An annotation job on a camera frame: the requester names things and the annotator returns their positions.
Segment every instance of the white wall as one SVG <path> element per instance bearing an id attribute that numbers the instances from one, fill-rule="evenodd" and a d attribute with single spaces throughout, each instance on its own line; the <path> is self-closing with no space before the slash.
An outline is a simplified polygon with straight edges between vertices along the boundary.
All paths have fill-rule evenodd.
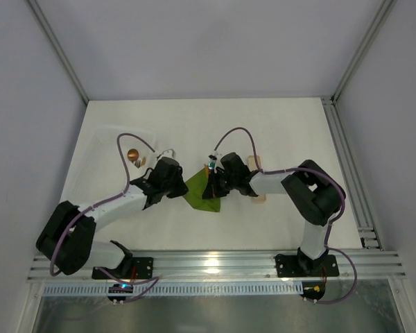
<path id="1" fill-rule="evenodd" d="M 84 110 L 25 2 L 0 0 L 0 332 L 15 329 Z"/>
<path id="2" fill-rule="evenodd" d="M 331 95 L 380 0 L 39 0 L 90 99 Z"/>
<path id="3" fill-rule="evenodd" d="M 416 0 L 397 2 L 338 106 L 384 243 L 416 293 Z"/>

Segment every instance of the green cloth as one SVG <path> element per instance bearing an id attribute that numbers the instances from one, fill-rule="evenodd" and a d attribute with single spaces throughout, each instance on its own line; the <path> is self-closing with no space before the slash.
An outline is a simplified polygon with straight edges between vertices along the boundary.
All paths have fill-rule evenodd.
<path id="1" fill-rule="evenodd" d="M 187 182 L 188 193 L 184 195 L 184 199 L 195 210 L 205 210 L 207 212 L 220 212 L 220 198 L 202 199 L 203 191 L 208 184 L 208 177 L 205 169 L 197 172 Z"/>

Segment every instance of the gray floor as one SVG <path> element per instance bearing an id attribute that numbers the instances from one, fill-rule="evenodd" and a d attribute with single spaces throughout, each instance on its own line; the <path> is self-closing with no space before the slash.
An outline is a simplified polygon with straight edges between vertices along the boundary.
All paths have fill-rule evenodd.
<path id="1" fill-rule="evenodd" d="M 327 299 L 342 295 L 350 284 L 328 282 Z M 352 297 L 337 305 L 312 305 L 299 296 L 146 298 L 122 307 L 108 302 L 103 298 L 44 298 L 33 332 L 404 331 L 387 281 L 362 281 Z"/>

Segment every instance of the black mounting plate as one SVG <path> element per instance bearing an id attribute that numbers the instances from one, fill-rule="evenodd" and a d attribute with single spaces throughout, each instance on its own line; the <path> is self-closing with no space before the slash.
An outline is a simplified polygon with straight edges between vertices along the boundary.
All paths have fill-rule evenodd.
<path id="1" fill-rule="evenodd" d="M 134 269 L 134 267 L 136 269 L 136 280 L 147 280 L 153 277 L 154 259 L 152 257 L 132 257 L 130 258 L 130 261 L 132 269 Z M 124 276 L 116 276 L 116 278 L 129 280 L 132 277 L 132 269 L 129 270 Z M 108 276 L 97 268 L 93 268 L 92 278 L 94 280 L 107 280 Z"/>
<path id="2" fill-rule="evenodd" d="M 297 255 L 276 255 L 276 271 L 278 278 L 320 278 L 322 269 L 306 275 L 302 267 L 297 262 Z M 322 267 L 325 267 L 327 277 L 339 276 L 338 263 L 334 255 L 327 255 L 324 258 Z"/>

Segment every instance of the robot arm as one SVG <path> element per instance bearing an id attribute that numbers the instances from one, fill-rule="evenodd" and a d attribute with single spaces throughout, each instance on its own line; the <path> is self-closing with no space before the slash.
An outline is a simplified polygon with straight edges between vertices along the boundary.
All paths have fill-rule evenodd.
<path id="1" fill-rule="evenodd" d="M 65 275 L 81 268 L 105 267 L 116 276 L 123 277 L 132 269 L 132 253 L 116 241 L 94 241 L 94 233 L 123 216 L 130 216 L 159 203 L 164 196 L 176 198 L 188 192 L 182 177 L 182 167 L 173 158 L 172 150 L 162 153 L 155 168 L 130 182 L 127 192 L 120 198 L 100 205 L 83 214 L 69 231 L 55 260 Z M 60 203 L 39 236 L 36 247 L 46 257 L 53 257 L 60 235 L 68 224 L 84 212 L 89 204 Z"/>
<path id="2" fill-rule="evenodd" d="M 215 156 L 211 155 L 210 158 L 217 162 Z M 250 171 L 236 153 L 225 155 L 220 162 L 222 168 L 214 170 L 212 167 L 209 170 L 209 183 L 203 198 L 226 196 L 233 189 L 239 190 L 244 196 L 288 194 L 306 220 L 304 237 L 297 252 L 299 265 L 306 274 L 317 269 L 328 254 L 326 242 L 329 221 L 340 209 L 340 196 L 334 186 L 324 178 L 303 171 L 276 174 Z M 311 160 L 294 169 L 314 170 L 327 176 Z"/>

